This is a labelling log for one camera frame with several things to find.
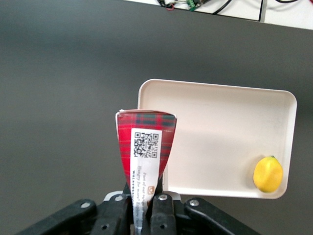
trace red wire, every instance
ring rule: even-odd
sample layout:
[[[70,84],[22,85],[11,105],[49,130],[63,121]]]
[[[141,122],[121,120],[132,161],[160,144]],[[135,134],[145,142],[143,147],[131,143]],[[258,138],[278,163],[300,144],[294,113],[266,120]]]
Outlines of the red wire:
[[[173,11],[174,10],[174,4],[171,4],[171,5],[172,5],[172,8],[166,8],[166,10]]]

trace snack bag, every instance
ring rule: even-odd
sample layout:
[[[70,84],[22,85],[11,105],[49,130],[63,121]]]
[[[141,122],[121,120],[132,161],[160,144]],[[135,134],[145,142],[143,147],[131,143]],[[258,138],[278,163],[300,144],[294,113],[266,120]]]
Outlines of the snack bag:
[[[122,164],[131,190],[135,234],[141,234],[148,203],[171,152],[177,118],[152,110],[116,114]]]

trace metal screw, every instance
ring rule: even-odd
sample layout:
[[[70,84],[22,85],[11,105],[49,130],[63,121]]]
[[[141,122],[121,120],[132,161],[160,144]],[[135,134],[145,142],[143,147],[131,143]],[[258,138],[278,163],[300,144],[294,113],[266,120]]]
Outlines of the metal screw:
[[[189,202],[189,204],[190,204],[191,206],[193,206],[193,207],[196,207],[196,206],[199,205],[199,202],[198,202],[196,199],[193,199],[193,200],[191,200],[191,201]]]
[[[161,195],[158,197],[158,199],[159,199],[160,201],[165,201],[165,200],[167,199],[167,195],[161,194]]]
[[[87,208],[90,206],[89,202],[84,202],[83,204],[80,205],[80,208]]]
[[[119,201],[122,201],[123,200],[123,196],[122,195],[119,195],[115,198],[115,201],[116,202],[119,202]]]

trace qr code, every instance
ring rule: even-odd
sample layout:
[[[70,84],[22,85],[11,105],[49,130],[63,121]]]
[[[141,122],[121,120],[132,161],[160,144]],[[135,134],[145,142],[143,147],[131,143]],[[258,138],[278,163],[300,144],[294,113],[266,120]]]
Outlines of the qr code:
[[[157,158],[159,134],[135,132],[134,156],[142,158]]]

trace white label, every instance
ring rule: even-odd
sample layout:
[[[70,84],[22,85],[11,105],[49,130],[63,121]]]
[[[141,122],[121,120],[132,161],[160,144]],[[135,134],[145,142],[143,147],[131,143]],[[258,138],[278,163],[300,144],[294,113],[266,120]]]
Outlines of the white label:
[[[132,129],[131,194],[135,234],[141,234],[143,218],[158,182],[162,131]]]

